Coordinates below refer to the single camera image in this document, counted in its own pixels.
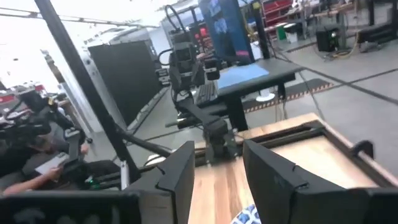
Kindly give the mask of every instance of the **blue and white object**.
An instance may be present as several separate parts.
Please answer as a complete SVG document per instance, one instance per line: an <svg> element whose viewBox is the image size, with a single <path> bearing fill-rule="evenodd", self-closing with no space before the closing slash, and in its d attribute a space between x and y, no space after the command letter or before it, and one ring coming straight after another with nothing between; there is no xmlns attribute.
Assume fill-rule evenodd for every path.
<svg viewBox="0 0 398 224"><path fill-rule="evenodd" d="M261 224L255 205L243 209L231 222L231 224Z"/></svg>

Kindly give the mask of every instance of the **trash can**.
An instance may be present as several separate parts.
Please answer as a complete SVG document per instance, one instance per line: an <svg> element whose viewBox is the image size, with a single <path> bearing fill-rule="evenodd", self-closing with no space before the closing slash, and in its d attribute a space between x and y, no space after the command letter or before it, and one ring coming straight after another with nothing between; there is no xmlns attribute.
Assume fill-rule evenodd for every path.
<svg viewBox="0 0 398 224"><path fill-rule="evenodd" d="M286 39L290 43L296 43L297 42L297 24L296 23L287 24L284 26L284 30L286 33Z"/></svg>

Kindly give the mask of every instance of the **black desk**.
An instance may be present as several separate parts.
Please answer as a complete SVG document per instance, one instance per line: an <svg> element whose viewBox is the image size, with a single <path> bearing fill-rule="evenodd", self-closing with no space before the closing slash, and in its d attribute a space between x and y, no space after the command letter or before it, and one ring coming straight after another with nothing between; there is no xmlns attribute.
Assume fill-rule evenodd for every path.
<svg viewBox="0 0 398 224"><path fill-rule="evenodd" d="M267 70L269 74L218 89L218 97L226 104L231 125L233 128L237 128L238 131L248 129L241 96L272 86L278 86L278 91L283 94L285 83L295 80L295 72L303 70L300 65L275 58L259 60L256 64ZM227 71L227 69L230 68L221 71L220 78L223 78L223 72Z"/></svg>

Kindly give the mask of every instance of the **person's hand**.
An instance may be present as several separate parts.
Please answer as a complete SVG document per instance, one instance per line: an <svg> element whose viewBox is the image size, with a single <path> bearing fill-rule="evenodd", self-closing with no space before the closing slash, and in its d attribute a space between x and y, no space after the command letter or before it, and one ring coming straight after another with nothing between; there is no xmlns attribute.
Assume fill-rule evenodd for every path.
<svg viewBox="0 0 398 224"><path fill-rule="evenodd" d="M44 174L49 180L57 181L62 173L62 167L51 168L46 174Z"/></svg>
<svg viewBox="0 0 398 224"><path fill-rule="evenodd" d="M90 147L88 146L87 143L83 143L83 144L80 146L80 152L81 152L83 155L87 155L89 149L90 149Z"/></svg>

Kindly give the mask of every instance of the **person's arm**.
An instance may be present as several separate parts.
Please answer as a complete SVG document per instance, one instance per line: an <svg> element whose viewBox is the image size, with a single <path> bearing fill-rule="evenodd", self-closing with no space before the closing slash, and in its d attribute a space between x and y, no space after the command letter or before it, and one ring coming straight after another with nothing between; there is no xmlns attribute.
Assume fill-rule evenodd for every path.
<svg viewBox="0 0 398 224"><path fill-rule="evenodd" d="M18 194L27 190L35 190L44 185L47 181L57 179L61 170L61 168L53 168L48 173L35 177L32 180L14 184L5 190L3 195Z"/></svg>
<svg viewBox="0 0 398 224"><path fill-rule="evenodd" d="M25 181L23 183L14 184L9 186L4 192L3 195L17 194L21 192L25 192L27 190L34 190L39 188L41 185L46 183L49 178L44 174L40 175L32 180Z"/></svg>

